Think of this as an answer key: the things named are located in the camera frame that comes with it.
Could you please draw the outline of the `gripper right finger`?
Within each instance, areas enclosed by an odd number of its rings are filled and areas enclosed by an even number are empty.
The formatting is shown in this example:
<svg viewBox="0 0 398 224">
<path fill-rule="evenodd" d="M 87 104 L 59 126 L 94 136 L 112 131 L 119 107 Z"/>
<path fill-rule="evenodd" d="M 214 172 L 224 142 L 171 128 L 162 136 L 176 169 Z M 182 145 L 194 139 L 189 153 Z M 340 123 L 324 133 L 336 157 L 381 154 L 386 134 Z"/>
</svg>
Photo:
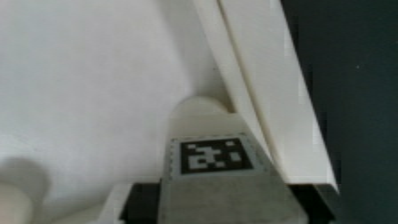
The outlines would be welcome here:
<svg viewBox="0 0 398 224">
<path fill-rule="evenodd" d="M 290 189 L 308 214 L 308 224 L 356 224 L 331 184 L 292 184 Z"/>
</svg>

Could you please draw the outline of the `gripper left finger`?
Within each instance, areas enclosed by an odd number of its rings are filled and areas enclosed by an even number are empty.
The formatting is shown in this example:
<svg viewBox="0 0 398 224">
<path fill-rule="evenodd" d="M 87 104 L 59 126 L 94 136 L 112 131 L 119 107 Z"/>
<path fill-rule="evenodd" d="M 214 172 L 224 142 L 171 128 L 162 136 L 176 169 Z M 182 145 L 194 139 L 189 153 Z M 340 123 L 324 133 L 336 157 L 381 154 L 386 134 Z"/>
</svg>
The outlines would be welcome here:
<svg viewBox="0 0 398 224">
<path fill-rule="evenodd" d="M 102 210 L 102 224 L 158 224 L 160 183 L 118 184 Z"/>
</svg>

